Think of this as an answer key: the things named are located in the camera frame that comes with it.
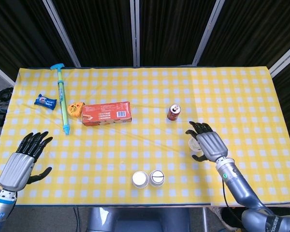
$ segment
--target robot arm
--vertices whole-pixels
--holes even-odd
[[[204,155],[192,157],[199,162],[209,160],[216,163],[216,169],[228,186],[236,202],[248,210],[242,214],[243,226],[249,232],[290,232],[290,216],[278,217],[267,208],[252,190],[234,160],[227,158],[228,149],[219,135],[206,123],[189,122],[195,129],[186,131],[195,138]]]
[[[34,164],[41,155],[44,147],[53,139],[49,137],[42,141],[48,132],[28,134],[20,143],[6,163],[0,176],[0,230],[10,215],[17,200],[17,192],[27,184],[42,180],[46,177],[51,167],[39,175],[30,176]]]

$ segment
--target label on can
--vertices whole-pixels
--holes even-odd
[[[178,118],[178,115],[180,114],[180,106],[177,104],[171,105],[169,112],[168,112],[168,119],[171,121],[175,121]]]

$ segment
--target red cardboard box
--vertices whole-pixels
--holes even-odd
[[[97,105],[84,105],[82,109],[85,126],[107,125],[131,122],[130,102],[116,102]]]

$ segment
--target blue snack package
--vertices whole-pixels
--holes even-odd
[[[54,110],[56,103],[57,103],[57,99],[49,99],[42,96],[42,94],[39,94],[34,104],[41,105],[41,106],[47,107],[48,109]]]

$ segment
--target orange snack box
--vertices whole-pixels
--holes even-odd
[[[131,122],[130,102],[116,102],[97,105],[84,105],[82,108],[85,126],[107,125]]]
[[[68,114],[72,117],[81,117],[82,114],[82,108],[85,105],[83,102],[76,102],[68,106]]]

